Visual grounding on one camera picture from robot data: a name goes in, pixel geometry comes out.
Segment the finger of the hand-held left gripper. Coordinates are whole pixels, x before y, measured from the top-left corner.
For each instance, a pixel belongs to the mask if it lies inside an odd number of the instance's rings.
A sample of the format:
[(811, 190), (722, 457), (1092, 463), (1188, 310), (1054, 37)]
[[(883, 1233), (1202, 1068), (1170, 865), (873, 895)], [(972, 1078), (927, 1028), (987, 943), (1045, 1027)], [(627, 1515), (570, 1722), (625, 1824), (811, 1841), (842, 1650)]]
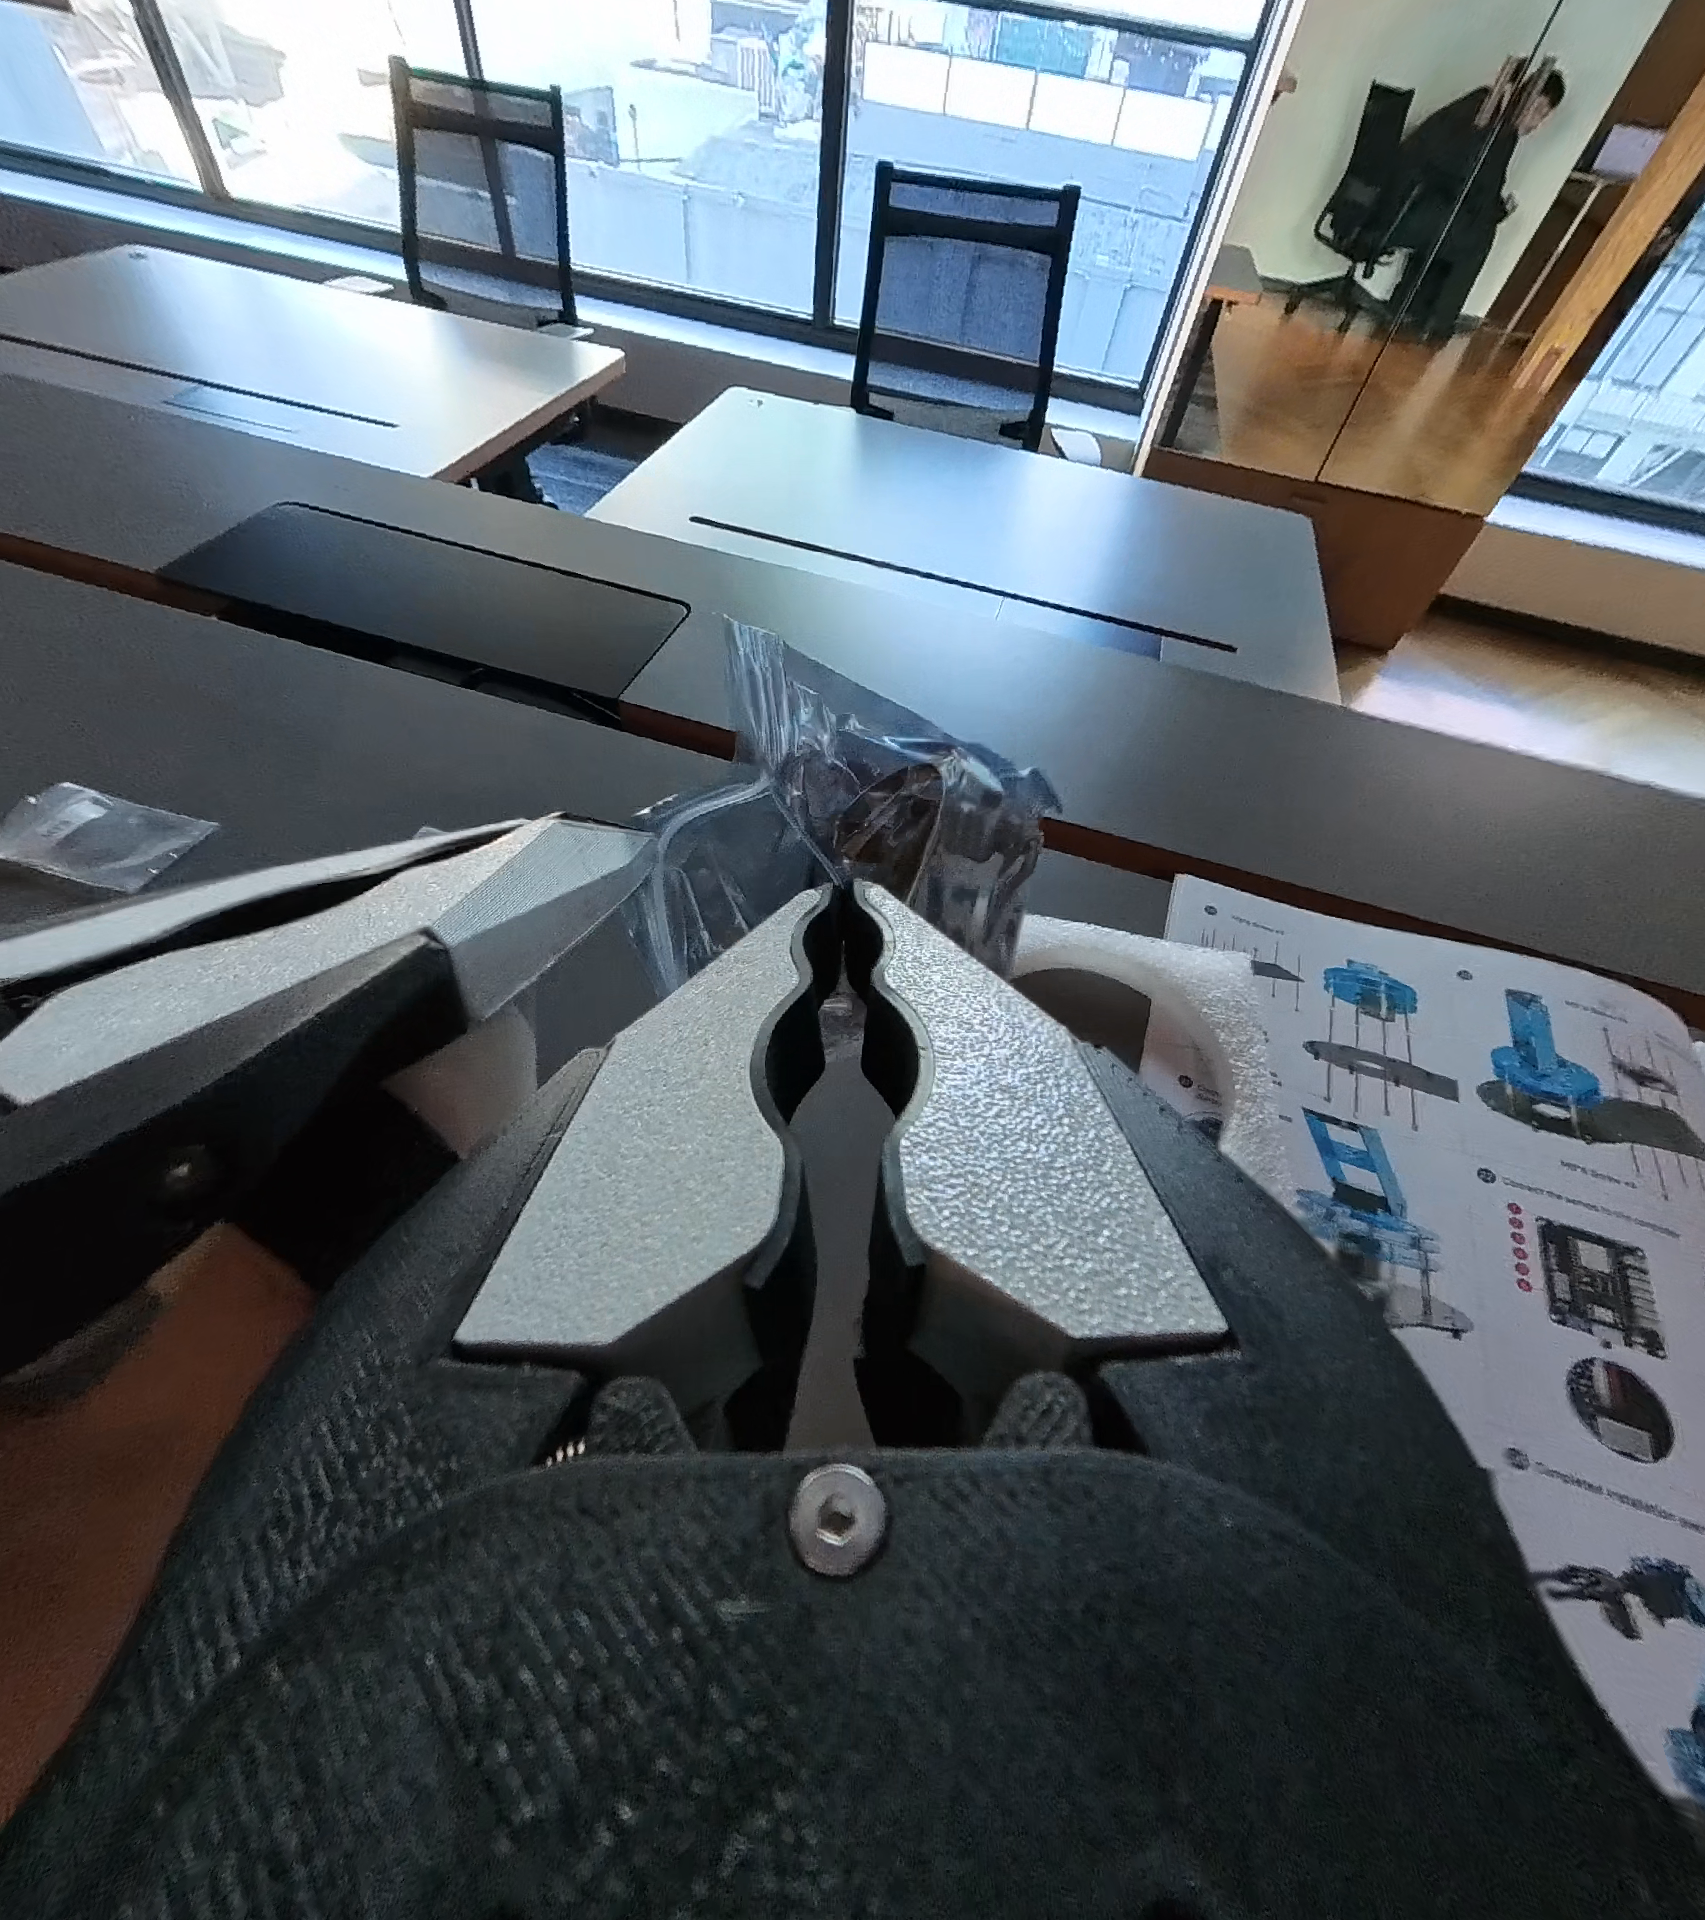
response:
[(360, 962), (452, 1007), (432, 924), (561, 814), (461, 829), (213, 880), (0, 934), (0, 1011), (241, 1011)]
[[(387, 1011), (372, 1017), (374, 1037), (404, 1024), (424, 1028), (420, 1040), (399, 1045), (402, 1061), (458, 1038), (521, 1000), (561, 958), (615, 917), (652, 866), (654, 846), (646, 830), (575, 814), (561, 816), (558, 829), (540, 834), (499, 876), (482, 880), (432, 924), (432, 932), (443, 939), (440, 955), (452, 964), (452, 1007), (400, 1007), (407, 995), (400, 978), (389, 972), (384, 981), (374, 981), (374, 966), (360, 962), (305, 990), (241, 1011), (0, 1011), (0, 1103), (11, 1109), (34, 1106), (110, 1070), (142, 1062), (170, 1045), (211, 1034), (242, 1037), (251, 1028), (263, 1031), (268, 1018), (295, 1032), (313, 1031), (332, 1009), (374, 996), (387, 996)], [(209, 880), (124, 903), (144, 903), (204, 885)]]

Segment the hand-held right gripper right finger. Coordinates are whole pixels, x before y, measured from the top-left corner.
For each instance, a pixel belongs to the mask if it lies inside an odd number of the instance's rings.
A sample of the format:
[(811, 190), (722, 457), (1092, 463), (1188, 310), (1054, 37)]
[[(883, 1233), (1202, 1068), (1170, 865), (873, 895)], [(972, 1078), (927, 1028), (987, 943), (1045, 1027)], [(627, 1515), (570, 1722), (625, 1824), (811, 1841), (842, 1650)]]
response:
[(1232, 1335), (1065, 1024), (857, 886), (862, 1073), (885, 1103), (857, 1379), (869, 1406), (997, 1406), (1030, 1375)]

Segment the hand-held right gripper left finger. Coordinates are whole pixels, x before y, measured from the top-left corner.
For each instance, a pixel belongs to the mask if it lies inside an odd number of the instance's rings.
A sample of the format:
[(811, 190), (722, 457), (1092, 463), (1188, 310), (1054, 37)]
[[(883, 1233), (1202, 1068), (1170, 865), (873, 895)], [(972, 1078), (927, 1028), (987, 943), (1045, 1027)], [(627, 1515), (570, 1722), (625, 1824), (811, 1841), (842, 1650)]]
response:
[(792, 1116), (824, 1073), (837, 892), (777, 908), (607, 1052), (456, 1328), (464, 1358), (659, 1380), (685, 1413), (797, 1382), (816, 1255)]

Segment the dark parts bag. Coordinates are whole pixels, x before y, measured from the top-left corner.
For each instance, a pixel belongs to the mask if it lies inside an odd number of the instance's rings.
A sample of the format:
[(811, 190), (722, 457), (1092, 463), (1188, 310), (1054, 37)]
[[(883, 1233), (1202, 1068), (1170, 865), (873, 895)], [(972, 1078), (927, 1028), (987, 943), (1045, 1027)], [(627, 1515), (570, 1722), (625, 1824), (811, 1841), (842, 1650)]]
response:
[(654, 856), (625, 924), (659, 995), (794, 895), (859, 880), (1006, 976), (1042, 827), (1060, 810), (1049, 779), (948, 736), (782, 636), (726, 627), (729, 777), (632, 823)]

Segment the person's left forearm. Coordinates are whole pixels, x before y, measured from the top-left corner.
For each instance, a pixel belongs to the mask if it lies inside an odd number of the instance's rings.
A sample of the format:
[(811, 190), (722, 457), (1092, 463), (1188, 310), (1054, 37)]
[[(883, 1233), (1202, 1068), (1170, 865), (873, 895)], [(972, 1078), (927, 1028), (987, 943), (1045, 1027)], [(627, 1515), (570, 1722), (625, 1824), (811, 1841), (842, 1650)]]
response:
[(74, 1399), (0, 1402), (0, 1826), (124, 1640), (193, 1495), (314, 1293), (218, 1226)]

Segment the dark grey desk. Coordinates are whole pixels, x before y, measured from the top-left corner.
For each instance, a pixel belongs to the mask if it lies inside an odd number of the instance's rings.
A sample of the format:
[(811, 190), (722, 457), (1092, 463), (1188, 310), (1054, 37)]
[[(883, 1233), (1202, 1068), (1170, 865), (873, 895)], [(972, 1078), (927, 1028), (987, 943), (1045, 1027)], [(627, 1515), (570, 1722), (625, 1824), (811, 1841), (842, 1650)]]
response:
[[(615, 727), (242, 627), (159, 571), (281, 500), (689, 607)], [(1705, 801), (484, 492), (0, 377), (0, 812), (53, 783), (218, 824), (188, 876), (414, 829), (602, 821), (721, 777), (726, 621), (1045, 773), (1047, 841), (1126, 880), (1035, 905), (1146, 931), (1160, 885), (1579, 964), (1705, 1028)], [(0, 879), (0, 922), (54, 913)]]
[[(0, 561), (0, 1380), (214, 1226), (317, 1314), (239, 1414), (0, 1917), (1705, 1917), (1694, 1671), (1629, 1735), (1355, 1257), (932, 897), (816, 829), (912, 734), (987, 798), (1705, 1000), (1705, 808), (955, 616), (790, 677), (768, 927), (450, 1147), (389, 1083), (666, 876), (679, 749), (491, 690), (689, 561), (372, 532), (298, 629)], [(1669, 1548), (1705, 1584), (1705, 1548)]]

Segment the light grey desk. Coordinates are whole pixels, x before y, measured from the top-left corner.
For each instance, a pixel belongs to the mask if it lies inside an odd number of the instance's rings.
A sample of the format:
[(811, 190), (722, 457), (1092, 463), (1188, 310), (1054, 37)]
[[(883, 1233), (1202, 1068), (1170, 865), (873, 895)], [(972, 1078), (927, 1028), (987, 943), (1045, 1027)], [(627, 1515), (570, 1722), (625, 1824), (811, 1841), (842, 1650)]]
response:
[(731, 389), (590, 517), (1343, 705), (1311, 523), (1227, 494)]
[(443, 482), (519, 454), (625, 354), (188, 253), (0, 275), (0, 377)]

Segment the scattered small clear zip bags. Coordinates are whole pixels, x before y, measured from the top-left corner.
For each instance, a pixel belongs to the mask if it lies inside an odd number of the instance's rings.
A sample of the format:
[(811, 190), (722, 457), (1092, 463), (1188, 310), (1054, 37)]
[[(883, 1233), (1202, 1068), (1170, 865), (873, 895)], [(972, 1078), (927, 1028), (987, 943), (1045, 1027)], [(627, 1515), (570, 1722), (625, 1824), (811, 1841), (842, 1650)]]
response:
[(24, 797), (0, 819), (0, 865), (131, 897), (216, 832), (216, 823), (60, 781)]

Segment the white foam tray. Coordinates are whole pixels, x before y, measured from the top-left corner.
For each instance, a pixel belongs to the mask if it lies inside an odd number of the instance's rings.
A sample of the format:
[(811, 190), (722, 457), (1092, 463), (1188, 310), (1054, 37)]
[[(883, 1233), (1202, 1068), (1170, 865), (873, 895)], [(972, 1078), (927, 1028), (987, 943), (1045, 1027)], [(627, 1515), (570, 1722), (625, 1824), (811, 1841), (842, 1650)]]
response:
[(1289, 1121), (1247, 955), (1028, 914), (1011, 981), (1032, 1000), (1054, 986), (1056, 1018), (1121, 1061), (1282, 1206), (1296, 1198)]

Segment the printed instruction manual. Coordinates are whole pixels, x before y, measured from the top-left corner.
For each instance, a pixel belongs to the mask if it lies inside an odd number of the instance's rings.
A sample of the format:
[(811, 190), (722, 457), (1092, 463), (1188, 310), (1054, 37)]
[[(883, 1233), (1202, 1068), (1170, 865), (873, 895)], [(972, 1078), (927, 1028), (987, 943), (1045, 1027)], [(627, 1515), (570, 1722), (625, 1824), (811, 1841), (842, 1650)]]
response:
[(1182, 876), (1248, 962), (1280, 1198), (1461, 1429), (1528, 1584), (1705, 1843), (1705, 1068), (1614, 978)]

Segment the black office chair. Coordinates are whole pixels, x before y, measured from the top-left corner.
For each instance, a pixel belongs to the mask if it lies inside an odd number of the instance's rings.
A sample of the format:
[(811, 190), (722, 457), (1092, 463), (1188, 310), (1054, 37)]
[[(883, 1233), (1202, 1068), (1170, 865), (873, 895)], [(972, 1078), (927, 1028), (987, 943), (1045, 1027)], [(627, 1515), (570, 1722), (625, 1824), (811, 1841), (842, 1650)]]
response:
[(1047, 454), (1081, 187), (874, 169), (850, 408)]
[(575, 329), (566, 102), (387, 60), (404, 282), (414, 306)]

